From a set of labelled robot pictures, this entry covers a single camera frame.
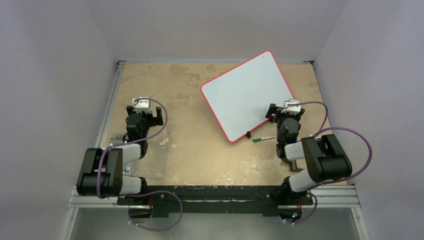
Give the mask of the green white marker pen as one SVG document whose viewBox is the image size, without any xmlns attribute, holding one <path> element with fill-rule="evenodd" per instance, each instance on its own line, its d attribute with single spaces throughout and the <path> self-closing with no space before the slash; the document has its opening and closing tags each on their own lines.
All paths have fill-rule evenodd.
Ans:
<svg viewBox="0 0 424 240">
<path fill-rule="evenodd" d="M 252 142 L 256 143 L 256 142 L 261 142 L 261 141 L 266 141 L 266 140 L 273 140 L 273 139 L 276 139 L 276 138 L 277 138 L 276 135 L 267 136 L 267 137 L 260 137 L 260 138 L 252 139 Z"/>
</svg>

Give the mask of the red-framed whiteboard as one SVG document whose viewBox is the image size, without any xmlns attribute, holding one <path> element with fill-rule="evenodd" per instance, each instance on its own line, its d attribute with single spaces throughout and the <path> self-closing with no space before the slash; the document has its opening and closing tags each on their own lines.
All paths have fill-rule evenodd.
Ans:
<svg viewBox="0 0 424 240">
<path fill-rule="evenodd" d="M 264 124 L 270 104 L 294 98 L 269 50 L 203 83 L 200 91 L 231 143 Z"/>
</svg>

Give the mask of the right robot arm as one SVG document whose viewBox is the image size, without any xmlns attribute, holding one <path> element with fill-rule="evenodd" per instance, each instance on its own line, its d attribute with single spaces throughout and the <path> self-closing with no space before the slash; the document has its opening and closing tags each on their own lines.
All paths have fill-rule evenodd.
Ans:
<svg viewBox="0 0 424 240">
<path fill-rule="evenodd" d="M 289 163 L 296 174 L 286 177 L 277 193 L 288 204 L 307 194 L 316 184 L 341 180 L 352 174 L 352 164 L 334 134 L 298 139 L 300 119 L 305 110 L 300 106 L 269 105 L 265 117 L 276 123 L 276 155 Z"/>
</svg>

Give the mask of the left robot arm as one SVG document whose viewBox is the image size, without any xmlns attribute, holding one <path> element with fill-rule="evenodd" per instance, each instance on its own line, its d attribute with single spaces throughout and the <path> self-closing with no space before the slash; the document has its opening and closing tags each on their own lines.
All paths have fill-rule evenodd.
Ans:
<svg viewBox="0 0 424 240">
<path fill-rule="evenodd" d="M 151 109 L 127 106 L 126 134 L 121 143 L 106 148 L 88 148 L 85 151 L 77 178 L 76 190 L 80 196 L 96 196 L 99 199 L 129 195 L 138 205 L 146 203 L 149 191 L 143 177 L 125 176 L 125 164 L 142 159 L 148 150 L 149 129 L 164 127 L 167 116 L 161 107 L 156 113 Z"/>
</svg>

